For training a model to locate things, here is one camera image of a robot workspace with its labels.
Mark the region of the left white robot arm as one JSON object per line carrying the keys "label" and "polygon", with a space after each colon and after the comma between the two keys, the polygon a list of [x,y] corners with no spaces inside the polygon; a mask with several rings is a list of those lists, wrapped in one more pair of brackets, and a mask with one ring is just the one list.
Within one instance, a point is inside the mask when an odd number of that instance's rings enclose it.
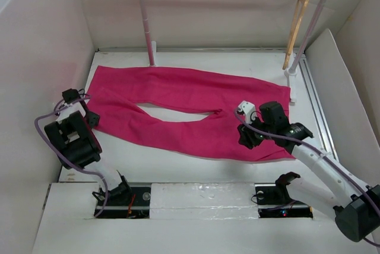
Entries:
{"label": "left white robot arm", "polygon": [[132,199],[132,189],[123,175],[101,159],[102,148],[93,133],[100,116],[87,107],[86,97],[76,89],[63,91],[62,101],[55,107],[57,119],[46,125],[44,132],[50,144],[66,158],[60,160],[63,167],[91,172],[100,182],[100,190],[93,192],[100,203],[107,199],[109,204],[127,204]]}

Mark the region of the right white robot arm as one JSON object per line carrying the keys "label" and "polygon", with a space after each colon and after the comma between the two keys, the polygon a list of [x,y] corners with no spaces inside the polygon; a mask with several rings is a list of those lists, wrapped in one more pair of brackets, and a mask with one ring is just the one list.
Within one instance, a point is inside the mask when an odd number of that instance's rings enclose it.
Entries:
{"label": "right white robot arm", "polygon": [[271,101],[256,108],[243,101],[234,114],[240,125],[239,144],[250,150],[272,141],[303,163],[327,187],[322,189],[301,175],[288,172],[276,181],[274,195],[282,203],[300,201],[332,219],[353,242],[364,240],[379,228],[379,186],[357,178],[323,148],[314,146],[313,133],[301,123],[290,123],[282,105]]}

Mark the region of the pink trousers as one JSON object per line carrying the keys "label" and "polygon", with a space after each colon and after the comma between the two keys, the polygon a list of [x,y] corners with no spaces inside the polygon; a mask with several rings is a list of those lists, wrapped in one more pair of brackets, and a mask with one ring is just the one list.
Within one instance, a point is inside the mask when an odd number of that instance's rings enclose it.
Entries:
{"label": "pink trousers", "polygon": [[289,110],[290,89],[256,78],[170,67],[99,66],[88,88],[98,130],[146,147],[246,162],[287,158],[272,141],[239,144],[234,110],[277,101]]}

